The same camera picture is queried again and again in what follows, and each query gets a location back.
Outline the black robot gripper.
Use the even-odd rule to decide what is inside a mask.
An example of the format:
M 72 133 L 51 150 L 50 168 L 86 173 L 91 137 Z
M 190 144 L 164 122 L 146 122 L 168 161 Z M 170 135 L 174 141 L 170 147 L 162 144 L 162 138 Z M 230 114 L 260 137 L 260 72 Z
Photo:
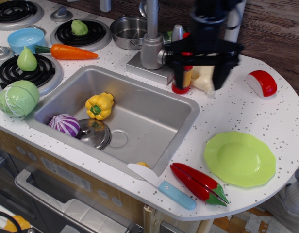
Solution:
M 220 37 L 230 12 L 235 11 L 238 22 L 226 30 L 238 28 L 242 13 L 238 7 L 193 7 L 190 12 L 190 35 L 171 42 L 164 48 L 164 64 L 174 67 L 173 89 L 189 89 L 193 66 L 215 66 L 213 84 L 219 90 L 230 71 L 238 65 L 242 44 Z

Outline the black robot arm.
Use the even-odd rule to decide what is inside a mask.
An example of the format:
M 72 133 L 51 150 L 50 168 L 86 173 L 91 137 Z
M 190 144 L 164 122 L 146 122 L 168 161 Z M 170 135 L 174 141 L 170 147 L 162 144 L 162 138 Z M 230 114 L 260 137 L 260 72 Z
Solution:
M 214 66 L 212 81 L 219 90 L 230 71 L 238 65 L 243 45 L 220 38 L 221 26 L 238 0 L 196 0 L 190 13 L 190 35 L 165 45 L 164 64 L 174 69 L 172 84 L 185 88 L 187 66 Z

